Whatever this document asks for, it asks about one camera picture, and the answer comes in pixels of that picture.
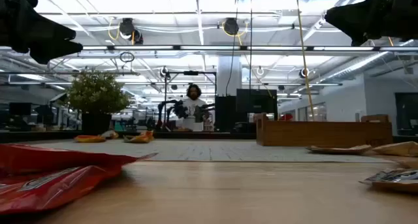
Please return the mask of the dark desk monitor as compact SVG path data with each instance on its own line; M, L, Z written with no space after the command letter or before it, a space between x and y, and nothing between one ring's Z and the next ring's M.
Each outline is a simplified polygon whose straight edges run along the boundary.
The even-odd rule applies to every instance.
M31 103L9 103L9 114L14 116L28 116L32 111Z

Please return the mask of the wooden tea box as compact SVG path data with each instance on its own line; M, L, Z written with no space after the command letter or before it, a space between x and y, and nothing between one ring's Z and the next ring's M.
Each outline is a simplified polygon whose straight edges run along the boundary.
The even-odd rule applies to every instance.
M393 143L387 115L363 116L360 121L274 121L256 114L256 142L262 146L350 148Z

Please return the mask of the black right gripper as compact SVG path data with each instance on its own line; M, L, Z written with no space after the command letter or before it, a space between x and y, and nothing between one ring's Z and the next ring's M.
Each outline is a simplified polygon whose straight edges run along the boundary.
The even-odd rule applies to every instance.
M325 20L351 38L351 46L361 46L368 39L379 39L378 25L387 11L387 0L364 0L345 7L334 7ZM418 39L418 0L391 0L387 15L387 35Z

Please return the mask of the grey woven placemat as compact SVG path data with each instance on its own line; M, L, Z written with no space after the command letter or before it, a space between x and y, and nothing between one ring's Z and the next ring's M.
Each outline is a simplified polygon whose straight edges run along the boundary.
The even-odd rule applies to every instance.
M44 140L31 143L43 148L76 150L140 157L155 153L154 161L206 162L279 162L279 163L389 163L389 160L361 155L325 155L310 153L301 147L260 146L252 140L165 140L147 144L122 139L100 143L71 140Z

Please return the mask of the black monitor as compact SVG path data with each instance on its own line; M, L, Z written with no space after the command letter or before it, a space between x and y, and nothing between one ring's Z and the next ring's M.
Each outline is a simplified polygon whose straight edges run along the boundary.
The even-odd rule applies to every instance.
M237 89L236 110L243 113L276 113L277 91L269 89Z

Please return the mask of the long light strip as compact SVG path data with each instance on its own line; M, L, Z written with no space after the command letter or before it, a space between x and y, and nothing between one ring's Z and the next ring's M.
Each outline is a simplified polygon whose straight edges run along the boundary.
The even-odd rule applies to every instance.
M418 46L84 46L84 50L210 50L210 51L336 51L336 52L418 52Z

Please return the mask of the green potted plant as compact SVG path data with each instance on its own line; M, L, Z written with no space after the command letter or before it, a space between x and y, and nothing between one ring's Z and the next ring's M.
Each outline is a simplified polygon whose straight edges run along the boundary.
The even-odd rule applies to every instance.
M67 104L81 112L85 135L100 135L109 130L112 114L129 106L129 95L115 74L82 71L67 90Z

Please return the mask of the person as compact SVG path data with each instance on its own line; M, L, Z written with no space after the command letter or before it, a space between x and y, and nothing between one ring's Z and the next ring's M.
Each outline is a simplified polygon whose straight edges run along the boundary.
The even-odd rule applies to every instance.
M182 118L177 121L179 131L204 131L204 122L209 118L209 112L200 112L198 116L195 115L196 109L201 110L201 107L206 104L200 99L201 89L196 84L191 84L187 89L187 98L183 101L183 107L186 107L187 118Z

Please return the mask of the red strawberry tea packet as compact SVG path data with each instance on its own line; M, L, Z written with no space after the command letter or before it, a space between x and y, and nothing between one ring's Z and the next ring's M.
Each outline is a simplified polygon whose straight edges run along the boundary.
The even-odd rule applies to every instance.
M41 148L25 144L0 144L0 178L21 174L50 172L89 165L126 165L156 156L111 155L73 150Z
M120 165L90 165L0 178L0 215L58 208L87 195L121 169Z

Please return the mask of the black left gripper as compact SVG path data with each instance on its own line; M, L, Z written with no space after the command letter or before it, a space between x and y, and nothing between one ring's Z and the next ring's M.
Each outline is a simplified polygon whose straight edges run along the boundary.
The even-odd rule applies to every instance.
M40 64L48 64L69 54L81 52L83 46L73 42L76 31L53 22L32 8L20 8L14 22L14 5L0 5L0 46L8 46L17 52L31 49L31 57Z

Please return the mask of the black cabinet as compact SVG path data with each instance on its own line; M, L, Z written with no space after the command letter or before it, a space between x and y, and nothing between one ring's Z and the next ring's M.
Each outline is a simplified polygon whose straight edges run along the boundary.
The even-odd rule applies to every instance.
M230 132L235 125L236 97L216 97L215 128L220 132Z

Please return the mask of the dark office chair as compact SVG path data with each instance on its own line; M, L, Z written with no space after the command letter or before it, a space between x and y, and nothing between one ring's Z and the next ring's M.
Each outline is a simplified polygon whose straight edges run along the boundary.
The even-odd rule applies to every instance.
M42 123L44 125L51 125L53 124L54 120L54 113L52 112L52 108L48 105L40 105L35 108L35 112L37 113L37 123Z

